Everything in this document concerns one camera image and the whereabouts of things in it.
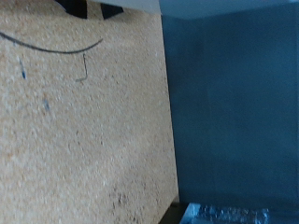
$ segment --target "blue fabric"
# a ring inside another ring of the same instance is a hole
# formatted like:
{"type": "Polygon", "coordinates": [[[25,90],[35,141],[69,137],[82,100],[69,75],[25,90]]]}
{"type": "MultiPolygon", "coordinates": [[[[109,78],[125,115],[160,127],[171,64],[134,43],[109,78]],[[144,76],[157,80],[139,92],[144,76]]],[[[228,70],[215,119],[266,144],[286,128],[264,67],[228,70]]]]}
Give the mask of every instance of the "blue fabric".
{"type": "Polygon", "coordinates": [[[299,209],[298,12],[163,17],[182,202],[299,209]]]}

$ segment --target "blue ink mark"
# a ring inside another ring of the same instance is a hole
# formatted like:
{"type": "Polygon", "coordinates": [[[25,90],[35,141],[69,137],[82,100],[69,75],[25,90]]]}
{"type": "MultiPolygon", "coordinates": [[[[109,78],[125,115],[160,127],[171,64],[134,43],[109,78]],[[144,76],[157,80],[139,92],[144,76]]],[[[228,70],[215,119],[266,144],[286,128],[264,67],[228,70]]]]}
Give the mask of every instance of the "blue ink mark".
{"type": "Polygon", "coordinates": [[[26,72],[25,72],[25,69],[24,69],[24,65],[21,62],[21,59],[19,59],[19,62],[20,62],[20,66],[21,66],[21,75],[24,79],[26,79],[26,72]]]}
{"type": "Polygon", "coordinates": [[[21,75],[22,75],[22,77],[23,77],[24,79],[26,79],[26,73],[25,73],[25,71],[21,71],[21,75]]]}
{"type": "Polygon", "coordinates": [[[50,111],[50,106],[49,106],[49,102],[47,99],[43,99],[43,103],[44,103],[44,106],[45,106],[45,110],[46,111],[50,111]]]}

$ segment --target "cork surface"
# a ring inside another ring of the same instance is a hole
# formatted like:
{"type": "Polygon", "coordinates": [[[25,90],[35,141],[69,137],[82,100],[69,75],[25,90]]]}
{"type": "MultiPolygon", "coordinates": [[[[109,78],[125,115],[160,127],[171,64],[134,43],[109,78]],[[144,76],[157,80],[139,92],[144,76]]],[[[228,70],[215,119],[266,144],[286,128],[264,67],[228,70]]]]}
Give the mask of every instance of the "cork surface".
{"type": "Polygon", "coordinates": [[[160,16],[0,0],[0,223],[158,223],[178,194],[160,16]]]}

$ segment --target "clear plastic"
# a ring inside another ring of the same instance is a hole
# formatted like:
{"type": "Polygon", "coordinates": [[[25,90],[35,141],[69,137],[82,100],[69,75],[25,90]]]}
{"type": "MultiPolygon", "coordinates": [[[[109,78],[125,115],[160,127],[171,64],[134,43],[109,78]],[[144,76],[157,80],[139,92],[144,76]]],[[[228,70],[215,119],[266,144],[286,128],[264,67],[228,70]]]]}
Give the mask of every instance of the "clear plastic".
{"type": "Polygon", "coordinates": [[[250,210],[243,208],[200,205],[191,203],[180,224],[269,224],[268,209],[250,210]]]}

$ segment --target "black marker line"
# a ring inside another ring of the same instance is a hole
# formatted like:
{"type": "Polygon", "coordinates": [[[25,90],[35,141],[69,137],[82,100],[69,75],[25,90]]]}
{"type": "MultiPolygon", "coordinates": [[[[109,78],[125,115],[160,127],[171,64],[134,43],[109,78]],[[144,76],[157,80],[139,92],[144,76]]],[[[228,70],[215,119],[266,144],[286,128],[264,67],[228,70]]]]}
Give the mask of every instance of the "black marker line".
{"type": "Polygon", "coordinates": [[[21,59],[19,59],[19,62],[20,62],[20,66],[21,66],[21,76],[26,79],[26,72],[25,72],[25,69],[24,69],[24,65],[22,64],[21,62],[21,59]]]}
{"type": "Polygon", "coordinates": [[[42,52],[47,52],[47,53],[57,53],[57,54],[77,54],[77,53],[81,53],[83,51],[89,50],[94,48],[95,46],[97,46],[99,43],[102,42],[103,39],[100,39],[99,41],[97,41],[96,43],[90,45],[89,47],[85,48],[85,49],[76,49],[76,50],[69,50],[69,51],[60,51],[60,50],[54,50],[54,49],[42,49],[40,47],[34,46],[34,45],[30,45],[30,44],[26,44],[18,39],[15,39],[9,35],[6,35],[2,32],[0,32],[0,36],[3,37],[6,40],[11,41],[12,43],[18,44],[20,46],[26,47],[28,49],[34,49],[34,50],[39,50],[42,52]]]}

